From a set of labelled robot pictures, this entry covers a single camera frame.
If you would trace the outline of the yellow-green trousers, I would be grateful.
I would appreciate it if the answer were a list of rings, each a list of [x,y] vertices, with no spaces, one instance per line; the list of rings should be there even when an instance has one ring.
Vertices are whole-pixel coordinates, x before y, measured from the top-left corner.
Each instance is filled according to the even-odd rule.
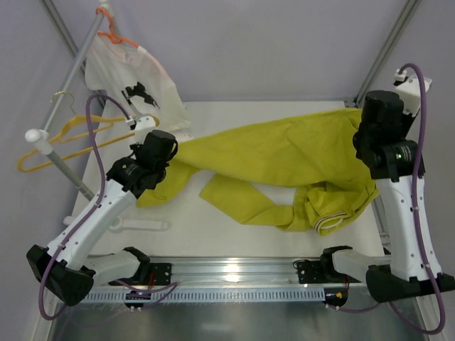
[[[326,236],[355,221],[378,196],[357,159],[359,109],[338,109],[241,126],[179,145],[140,208],[170,202],[200,171],[200,197],[241,224]]]

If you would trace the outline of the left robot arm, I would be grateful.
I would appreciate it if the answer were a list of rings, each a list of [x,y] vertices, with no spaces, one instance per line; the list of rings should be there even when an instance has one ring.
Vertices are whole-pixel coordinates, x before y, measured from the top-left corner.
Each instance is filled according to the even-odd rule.
[[[77,305],[95,286],[117,280],[138,284],[150,276],[150,258],[134,247],[88,258],[114,221],[164,180],[178,142],[173,134],[154,129],[131,149],[132,155],[114,162],[100,191],[66,230],[45,247],[33,245],[26,254],[40,289],[48,289],[67,306]]]

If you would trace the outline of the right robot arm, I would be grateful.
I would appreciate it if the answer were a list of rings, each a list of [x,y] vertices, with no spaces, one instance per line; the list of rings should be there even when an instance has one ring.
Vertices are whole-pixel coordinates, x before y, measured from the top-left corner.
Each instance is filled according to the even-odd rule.
[[[345,275],[365,283],[378,303],[436,293],[444,277],[424,207],[422,152],[406,138],[412,117],[404,107],[394,92],[370,91],[353,137],[356,156],[380,192],[391,254],[372,258],[342,246],[324,249],[321,255],[331,277]]]

